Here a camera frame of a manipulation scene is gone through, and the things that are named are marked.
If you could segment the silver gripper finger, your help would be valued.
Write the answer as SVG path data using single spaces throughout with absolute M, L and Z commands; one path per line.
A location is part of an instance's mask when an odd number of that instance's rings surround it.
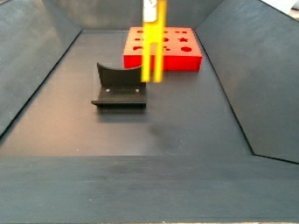
M 145 22 L 153 22 L 156 20 L 156 7 L 157 0 L 142 1 L 142 20 Z

